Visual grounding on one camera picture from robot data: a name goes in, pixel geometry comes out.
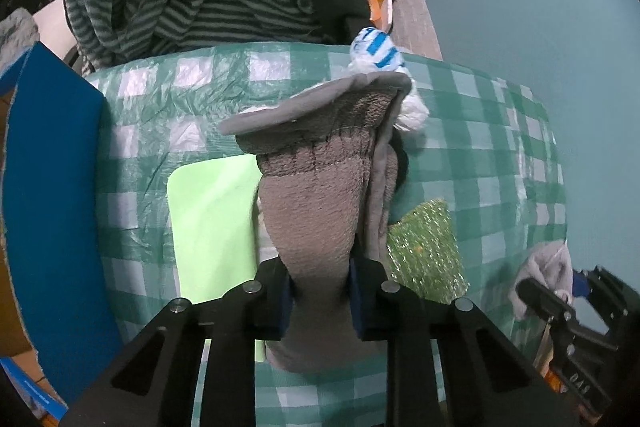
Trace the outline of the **green sparkly scrub cloth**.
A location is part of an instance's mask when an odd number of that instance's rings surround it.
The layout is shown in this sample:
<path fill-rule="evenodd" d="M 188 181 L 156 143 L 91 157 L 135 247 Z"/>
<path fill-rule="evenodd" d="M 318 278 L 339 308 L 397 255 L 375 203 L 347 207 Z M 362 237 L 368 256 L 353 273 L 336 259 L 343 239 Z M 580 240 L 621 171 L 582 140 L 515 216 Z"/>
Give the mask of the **green sparkly scrub cloth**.
<path fill-rule="evenodd" d="M 469 289 L 443 199 L 416 206 L 388 228 L 387 260 L 390 277 L 423 299 L 448 305 Z"/>

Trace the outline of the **white blue striped sock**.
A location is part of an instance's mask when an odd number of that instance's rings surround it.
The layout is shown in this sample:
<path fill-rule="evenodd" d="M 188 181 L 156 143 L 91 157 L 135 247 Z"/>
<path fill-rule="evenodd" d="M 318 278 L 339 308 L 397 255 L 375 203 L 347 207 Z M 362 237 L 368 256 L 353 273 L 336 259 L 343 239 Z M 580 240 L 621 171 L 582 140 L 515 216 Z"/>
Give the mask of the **white blue striped sock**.
<path fill-rule="evenodd" d="M 370 72 L 397 72 L 407 76 L 411 89 L 401 102 L 395 128 L 402 132 L 419 131 L 430 112 L 420 97 L 416 80 L 406 65 L 404 56 L 386 32 L 375 27 L 361 29 L 349 47 L 349 72 L 370 74 Z"/>

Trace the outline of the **light grey bed sheet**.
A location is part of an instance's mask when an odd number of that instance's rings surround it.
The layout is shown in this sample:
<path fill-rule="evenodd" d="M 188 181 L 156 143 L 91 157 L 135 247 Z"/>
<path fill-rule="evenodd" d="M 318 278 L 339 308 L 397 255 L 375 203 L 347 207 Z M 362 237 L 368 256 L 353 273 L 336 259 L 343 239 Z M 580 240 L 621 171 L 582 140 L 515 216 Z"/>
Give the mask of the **light grey bed sheet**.
<path fill-rule="evenodd" d="M 63 0 L 54 0 L 32 16 L 40 41 L 58 58 L 66 61 L 76 51 L 76 39 L 66 20 Z"/>

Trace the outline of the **green checkered tablecloth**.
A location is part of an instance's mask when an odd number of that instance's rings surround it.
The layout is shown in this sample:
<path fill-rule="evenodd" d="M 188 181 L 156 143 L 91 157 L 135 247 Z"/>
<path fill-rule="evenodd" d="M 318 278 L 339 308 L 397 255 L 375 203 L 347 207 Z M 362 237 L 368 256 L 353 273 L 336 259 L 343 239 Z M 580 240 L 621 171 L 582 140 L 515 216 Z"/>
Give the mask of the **green checkered tablecloth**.
<path fill-rule="evenodd" d="M 259 426 L 374 426 L 386 344 L 352 328 L 349 253 L 388 265 L 390 222 L 443 199 L 468 296 L 526 357 L 544 326 L 509 295 L 529 249 L 566 236 L 565 192 L 544 106 L 529 89 L 410 55 L 360 74 L 344 46 L 222 44 L 99 70 L 98 249 L 117 324 L 134 337 L 184 291 L 167 182 L 196 162 L 252 156 L 238 197 L 262 210 L 298 301 L 262 346 Z"/>

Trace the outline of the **orange plastic bag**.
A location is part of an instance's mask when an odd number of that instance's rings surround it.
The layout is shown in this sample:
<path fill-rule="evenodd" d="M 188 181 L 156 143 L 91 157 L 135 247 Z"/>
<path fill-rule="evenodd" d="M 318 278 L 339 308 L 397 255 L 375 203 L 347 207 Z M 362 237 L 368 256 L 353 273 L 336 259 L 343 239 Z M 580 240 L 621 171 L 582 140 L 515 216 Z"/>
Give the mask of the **orange plastic bag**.
<path fill-rule="evenodd" d="M 393 0 L 368 0 L 370 22 L 378 30 L 389 34 L 393 29 Z"/>

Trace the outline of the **blue cardboard box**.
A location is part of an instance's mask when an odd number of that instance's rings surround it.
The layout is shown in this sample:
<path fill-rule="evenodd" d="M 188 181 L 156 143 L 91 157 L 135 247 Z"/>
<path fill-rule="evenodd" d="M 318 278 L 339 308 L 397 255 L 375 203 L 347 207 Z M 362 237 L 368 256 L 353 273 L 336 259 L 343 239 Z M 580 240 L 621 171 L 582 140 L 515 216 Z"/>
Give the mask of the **blue cardboard box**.
<path fill-rule="evenodd" d="M 14 295 L 64 426 L 102 426 L 90 387 L 124 343 L 98 251 L 96 151 L 103 94 L 41 43 L 1 77 L 13 98 L 1 185 Z"/>

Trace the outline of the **grey puffer jacket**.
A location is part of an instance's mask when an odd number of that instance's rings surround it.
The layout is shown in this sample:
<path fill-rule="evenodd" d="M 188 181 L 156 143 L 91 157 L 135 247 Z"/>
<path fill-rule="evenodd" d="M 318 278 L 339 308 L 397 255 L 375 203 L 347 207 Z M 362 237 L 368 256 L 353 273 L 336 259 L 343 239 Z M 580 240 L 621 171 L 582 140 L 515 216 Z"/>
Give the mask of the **grey puffer jacket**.
<path fill-rule="evenodd" d="M 17 8 L 0 23 L 0 72 L 5 72 L 40 39 L 32 14 Z"/>

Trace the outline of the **light green cloth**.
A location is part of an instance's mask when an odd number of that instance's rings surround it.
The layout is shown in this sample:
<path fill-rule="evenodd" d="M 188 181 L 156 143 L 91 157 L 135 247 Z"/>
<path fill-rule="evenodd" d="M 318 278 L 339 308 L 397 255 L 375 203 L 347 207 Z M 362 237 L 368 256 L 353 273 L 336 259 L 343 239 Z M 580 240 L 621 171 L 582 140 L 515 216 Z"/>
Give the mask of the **light green cloth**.
<path fill-rule="evenodd" d="M 194 162 L 168 178 L 180 295 L 205 303 L 257 271 L 254 209 L 262 174 L 253 155 Z"/>

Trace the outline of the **brown grey fuzzy sock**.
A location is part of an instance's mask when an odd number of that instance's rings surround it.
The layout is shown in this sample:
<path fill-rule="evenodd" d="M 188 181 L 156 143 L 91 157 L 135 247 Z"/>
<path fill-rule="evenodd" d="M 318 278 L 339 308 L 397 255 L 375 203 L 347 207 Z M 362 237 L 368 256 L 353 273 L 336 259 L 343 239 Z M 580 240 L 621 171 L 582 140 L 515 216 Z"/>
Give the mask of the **brown grey fuzzy sock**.
<path fill-rule="evenodd" d="M 399 172 L 390 138 L 410 89 L 397 72 L 357 74 L 245 109 L 219 126 L 257 159 L 262 220 L 294 284 L 290 325 L 267 345 L 279 369 L 336 369 L 378 350 L 352 326 L 349 258 L 356 244 L 375 261 L 385 251 Z"/>

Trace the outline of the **light grey knit sock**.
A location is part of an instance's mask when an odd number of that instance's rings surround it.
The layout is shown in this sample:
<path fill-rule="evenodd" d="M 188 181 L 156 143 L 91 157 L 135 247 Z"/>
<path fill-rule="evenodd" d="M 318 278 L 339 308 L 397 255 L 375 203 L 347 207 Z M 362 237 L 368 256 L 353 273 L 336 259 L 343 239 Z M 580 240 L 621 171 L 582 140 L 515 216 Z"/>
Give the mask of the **light grey knit sock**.
<path fill-rule="evenodd" d="M 526 303 L 516 291 L 518 284 L 527 279 L 534 279 L 559 297 L 564 303 L 573 303 L 573 267 L 567 241 L 539 243 L 528 251 L 514 283 L 509 291 L 509 300 L 516 321 L 523 321 L 528 314 Z"/>

